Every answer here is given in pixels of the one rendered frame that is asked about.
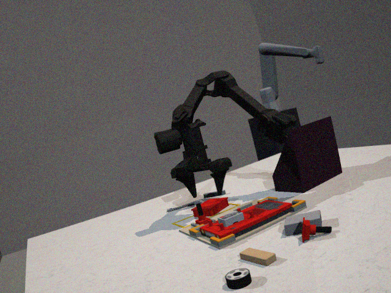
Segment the tan rectangular block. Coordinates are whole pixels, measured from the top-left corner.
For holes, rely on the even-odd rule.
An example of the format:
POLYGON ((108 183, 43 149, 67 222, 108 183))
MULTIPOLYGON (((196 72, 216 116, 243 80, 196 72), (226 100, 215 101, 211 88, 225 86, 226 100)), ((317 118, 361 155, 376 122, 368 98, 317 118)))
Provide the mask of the tan rectangular block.
POLYGON ((257 250, 253 248, 247 248, 240 253, 240 258, 245 261, 254 262, 263 266, 268 266, 276 261, 275 253, 268 251, 257 250))

